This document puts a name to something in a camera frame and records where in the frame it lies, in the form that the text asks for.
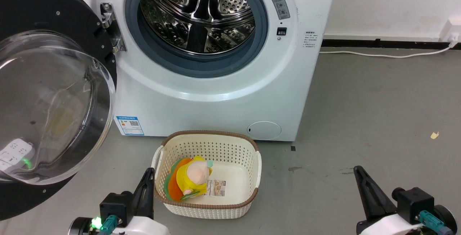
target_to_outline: power cord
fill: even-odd
[[[404,59],[404,58],[410,58],[414,56],[423,56],[423,55],[433,55],[437,53],[443,53],[445,51],[448,51],[449,49],[453,48],[457,43],[458,43],[458,36],[459,35],[451,35],[449,38],[450,44],[448,45],[447,48],[440,50],[440,51],[434,51],[431,53],[417,53],[417,54],[410,54],[406,56],[391,56],[391,55],[384,55],[384,54],[366,54],[366,53],[356,53],[354,51],[321,51],[320,54],[336,54],[336,53],[348,53],[348,54],[354,54],[354,55],[360,55],[360,56],[368,56],[368,57],[384,57],[384,58],[395,58],[395,59]]]

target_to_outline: paper label in basket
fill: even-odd
[[[207,184],[207,195],[212,197],[226,196],[226,181],[209,179]]]

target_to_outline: teal cable connector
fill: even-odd
[[[109,217],[107,217],[104,223],[102,224],[102,227],[99,229],[98,235],[111,235],[115,228],[117,228],[117,225],[117,216],[109,215]]]
[[[453,231],[445,226],[445,223],[426,210],[420,212],[419,221],[426,227],[437,232],[438,235],[454,235]]]

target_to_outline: floor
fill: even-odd
[[[247,215],[193,219],[155,201],[155,220],[173,235],[353,235],[364,219],[352,173],[356,165],[389,195],[397,186],[419,186],[461,216],[460,56],[461,51],[407,59],[321,55],[296,151],[291,143],[258,143],[262,180]],[[440,133],[435,140],[433,132]],[[133,191],[161,141],[121,136],[113,125],[102,148],[68,185],[39,207],[0,222],[0,235],[66,234],[74,218],[97,215],[109,192]]]

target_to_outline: plastic basket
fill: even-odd
[[[168,200],[163,185],[171,166],[180,158],[194,156],[214,161],[209,180],[226,182],[224,196],[211,192],[184,202]],[[155,197],[174,214],[203,219],[234,219],[246,214],[261,179],[261,155],[256,143],[245,135],[228,132],[174,133],[155,152],[152,167]]]

